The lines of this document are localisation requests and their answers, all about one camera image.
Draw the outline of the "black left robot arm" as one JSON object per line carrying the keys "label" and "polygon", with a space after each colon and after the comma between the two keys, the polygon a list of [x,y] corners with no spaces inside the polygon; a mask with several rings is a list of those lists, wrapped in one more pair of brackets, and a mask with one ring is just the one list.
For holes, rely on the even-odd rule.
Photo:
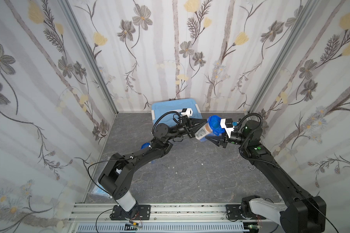
{"label": "black left robot arm", "polygon": [[192,118],[177,111],[163,114],[151,130],[153,139],[149,146],[131,154],[111,156],[101,172],[98,182],[119,205],[128,218],[138,213],[138,202],[130,192],[134,173],[153,160],[167,155],[175,138],[194,138],[196,132],[205,126],[206,119]]}

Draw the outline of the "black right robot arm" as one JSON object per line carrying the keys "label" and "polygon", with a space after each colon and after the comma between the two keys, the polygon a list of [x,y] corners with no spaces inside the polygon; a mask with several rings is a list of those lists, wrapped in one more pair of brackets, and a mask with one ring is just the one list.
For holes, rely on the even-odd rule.
{"label": "black right robot arm", "polygon": [[242,218],[263,216],[282,227],[286,233],[322,233],[326,225],[326,203],[314,197],[296,183],[276,162],[272,153],[261,143],[263,119],[260,114],[248,114],[238,122],[231,118],[210,116],[206,139],[216,146],[239,145],[239,154],[257,168],[273,185],[285,205],[265,201],[259,196],[242,199]]}

